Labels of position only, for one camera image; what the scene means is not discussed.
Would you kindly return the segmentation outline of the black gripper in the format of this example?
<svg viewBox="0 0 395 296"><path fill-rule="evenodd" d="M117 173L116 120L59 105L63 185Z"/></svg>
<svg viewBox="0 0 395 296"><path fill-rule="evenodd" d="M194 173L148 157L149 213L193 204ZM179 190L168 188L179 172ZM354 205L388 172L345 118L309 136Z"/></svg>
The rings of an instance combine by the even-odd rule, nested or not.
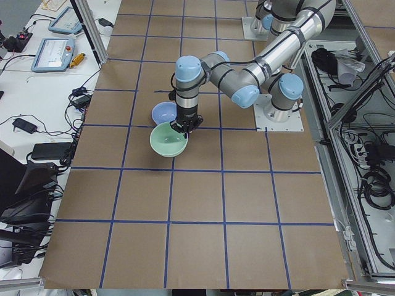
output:
<svg viewBox="0 0 395 296"><path fill-rule="evenodd" d="M182 133L184 138L189 138L189 134L204 121L198 114L198 106L184 108L177 106L176 120L170 122L170 127L177 133Z"/></svg>

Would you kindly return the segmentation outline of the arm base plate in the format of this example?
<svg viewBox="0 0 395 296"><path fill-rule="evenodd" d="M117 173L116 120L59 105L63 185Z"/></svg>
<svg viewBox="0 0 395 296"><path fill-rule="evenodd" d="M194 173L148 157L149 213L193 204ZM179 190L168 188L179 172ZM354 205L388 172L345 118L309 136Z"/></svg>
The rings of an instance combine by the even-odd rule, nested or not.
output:
<svg viewBox="0 0 395 296"><path fill-rule="evenodd" d="M254 116L257 131L303 132L304 127L297 104L290 110L282 111L272 105L270 94L259 94L254 105Z"/></svg>
<svg viewBox="0 0 395 296"><path fill-rule="evenodd" d="M268 40L269 31L264 28L262 20L256 17L242 17L244 39L247 41L266 41Z"/></svg>

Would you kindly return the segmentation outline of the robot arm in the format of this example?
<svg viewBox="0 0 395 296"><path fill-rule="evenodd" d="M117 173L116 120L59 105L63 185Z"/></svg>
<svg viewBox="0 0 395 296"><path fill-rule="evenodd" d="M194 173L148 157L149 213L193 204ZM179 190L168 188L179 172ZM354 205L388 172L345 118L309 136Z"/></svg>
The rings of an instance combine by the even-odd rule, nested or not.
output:
<svg viewBox="0 0 395 296"><path fill-rule="evenodd" d="M259 1L256 7L255 23L258 33L268 34L267 44L273 45L289 26L293 25L301 10L303 1ZM272 72L272 77L264 83L264 88L272 95L264 107L265 116L275 123L284 123L294 112L294 105L301 98L304 85L295 74L281 71L286 59Z"/></svg>
<svg viewBox="0 0 395 296"><path fill-rule="evenodd" d="M269 44L251 61L242 62L241 70L222 51L202 58L181 56L175 64L168 95L177 105L177 117L170 123L176 132L188 137L202 122L198 114L198 95L210 82L241 108L255 103L260 87L289 61L306 41L318 36L331 22L335 1L270 1L273 20Z"/></svg>

